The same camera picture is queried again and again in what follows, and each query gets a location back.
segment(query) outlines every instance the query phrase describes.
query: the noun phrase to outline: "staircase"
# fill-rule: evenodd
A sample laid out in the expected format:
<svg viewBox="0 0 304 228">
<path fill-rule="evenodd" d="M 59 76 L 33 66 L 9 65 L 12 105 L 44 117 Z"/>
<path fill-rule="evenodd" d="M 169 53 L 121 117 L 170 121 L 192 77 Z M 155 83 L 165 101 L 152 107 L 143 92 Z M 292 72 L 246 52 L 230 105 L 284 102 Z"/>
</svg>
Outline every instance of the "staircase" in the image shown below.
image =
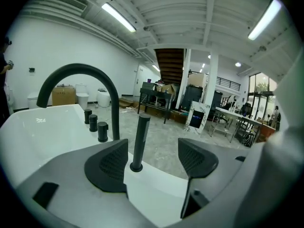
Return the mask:
<svg viewBox="0 0 304 228">
<path fill-rule="evenodd" d="M 169 84 L 181 84 L 184 49 L 156 49 L 158 66 L 162 81 Z"/>
<path fill-rule="evenodd" d="M 129 101 L 127 99 L 119 98 L 119 107 L 127 108 L 133 105 L 133 101 Z"/>
</svg>

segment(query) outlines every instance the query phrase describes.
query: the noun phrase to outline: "concrete floor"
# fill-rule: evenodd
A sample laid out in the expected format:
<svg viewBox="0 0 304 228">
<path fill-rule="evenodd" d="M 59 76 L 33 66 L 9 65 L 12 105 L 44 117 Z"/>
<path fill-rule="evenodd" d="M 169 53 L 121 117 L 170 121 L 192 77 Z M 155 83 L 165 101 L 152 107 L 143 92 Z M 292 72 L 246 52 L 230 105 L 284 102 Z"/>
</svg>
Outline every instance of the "concrete floor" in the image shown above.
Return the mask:
<svg viewBox="0 0 304 228">
<path fill-rule="evenodd" d="M 95 108 L 90 104 L 88 108 L 96 114 L 98 121 L 104 121 L 109 124 L 108 136 L 112 138 L 111 107 Z M 129 152 L 133 154 L 138 124 L 137 111 L 120 109 L 119 110 L 120 137 L 129 140 Z M 187 179 L 188 176 L 178 158 L 178 138 L 191 138 L 194 140 L 220 145 L 228 148 L 247 149 L 241 145 L 235 138 L 230 143 L 230 136 L 225 137 L 221 132 L 214 132 L 210 137 L 208 128 L 210 122 L 206 123 L 205 129 L 201 135 L 189 133 L 183 130 L 184 125 L 173 120 L 168 120 L 163 124 L 163 118 L 151 116 L 150 126 L 147 134 L 143 161 L 171 175 Z"/>
</svg>

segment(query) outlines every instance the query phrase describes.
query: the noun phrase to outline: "bathtub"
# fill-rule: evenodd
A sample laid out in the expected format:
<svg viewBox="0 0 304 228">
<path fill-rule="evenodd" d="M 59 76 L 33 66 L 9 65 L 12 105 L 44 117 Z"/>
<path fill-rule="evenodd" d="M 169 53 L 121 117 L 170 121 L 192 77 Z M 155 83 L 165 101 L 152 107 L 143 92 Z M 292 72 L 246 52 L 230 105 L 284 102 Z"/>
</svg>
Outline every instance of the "bathtub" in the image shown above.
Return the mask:
<svg viewBox="0 0 304 228">
<path fill-rule="evenodd" d="M 85 124 L 78 104 L 37 108 L 14 113 L 0 129 L 0 161 L 13 188 L 52 158 L 66 152 L 100 144 L 97 132 Z M 167 174 L 142 162 L 143 170 L 133 172 L 128 153 L 124 171 L 129 201 L 153 224 L 165 227 L 180 220 L 187 180 Z M 81 205 L 54 208 L 54 215 L 79 227 L 99 227 L 100 217 L 83 219 Z"/>
</svg>

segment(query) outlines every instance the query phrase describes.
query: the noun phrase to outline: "pillar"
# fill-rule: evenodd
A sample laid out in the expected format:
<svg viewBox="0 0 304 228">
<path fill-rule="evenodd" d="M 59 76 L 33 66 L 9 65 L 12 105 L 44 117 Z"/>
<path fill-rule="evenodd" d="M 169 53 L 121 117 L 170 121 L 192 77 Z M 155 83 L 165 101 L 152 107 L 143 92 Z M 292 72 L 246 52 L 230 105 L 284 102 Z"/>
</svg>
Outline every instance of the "pillar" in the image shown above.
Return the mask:
<svg viewBox="0 0 304 228">
<path fill-rule="evenodd" d="M 205 93 L 204 102 L 207 105 L 211 106 L 214 91 L 215 91 L 215 85 L 217 82 L 217 76 L 218 76 L 218 65 L 219 65 L 219 54 L 215 50 L 211 50 L 211 58 L 210 58 L 210 71 L 209 71 L 209 79 L 207 83 L 207 90 Z"/>
<path fill-rule="evenodd" d="M 191 58 L 191 49 L 187 49 L 186 59 L 184 61 L 184 71 L 182 73 L 181 84 L 180 84 L 180 86 L 181 86 L 180 92 L 179 92 L 179 96 L 177 97 L 177 102 L 176 102 L 176 106 L 175 106 L 176 109 L 178 109 L 181 104 L 181 98 L 182 98 L 184 91 L 186 89 L 186 86 L 187 86 L 188 73 L 189 73 L 189 68 L 190 68 L 190 58 Z"/>
</svg>

